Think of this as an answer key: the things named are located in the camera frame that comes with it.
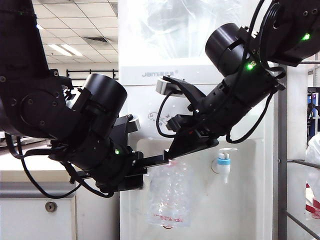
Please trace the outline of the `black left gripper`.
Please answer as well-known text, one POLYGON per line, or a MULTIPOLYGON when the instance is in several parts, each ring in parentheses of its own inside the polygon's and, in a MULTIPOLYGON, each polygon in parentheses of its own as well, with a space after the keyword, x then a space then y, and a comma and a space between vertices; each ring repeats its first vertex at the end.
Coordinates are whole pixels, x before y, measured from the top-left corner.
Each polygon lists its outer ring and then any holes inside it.
POLYGON ((111 198, 114 193, 141 190, 146 168, 169 163, 168 151, 144 157, 130 146, 119 145, 111 138, 89 136, 83 142, 50 141, 49 158, 66 167, 69 175, 90 192, 111 198))

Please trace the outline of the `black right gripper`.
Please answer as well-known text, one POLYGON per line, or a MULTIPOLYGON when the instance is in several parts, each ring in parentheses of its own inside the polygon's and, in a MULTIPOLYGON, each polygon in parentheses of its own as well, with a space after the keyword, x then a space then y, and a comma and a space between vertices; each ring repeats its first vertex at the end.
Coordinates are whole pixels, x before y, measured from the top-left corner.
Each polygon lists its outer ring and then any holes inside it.
POLYGON ((187 132, 174 138, 169 158, 216 147, 222 136, 230 141, 232 128, 253 107, 263 99, 269 103, 276 92, 284 89, 276 76, 259 65, 226 76, 209 94, 192 85, 188 99, 193 115, 187 132))

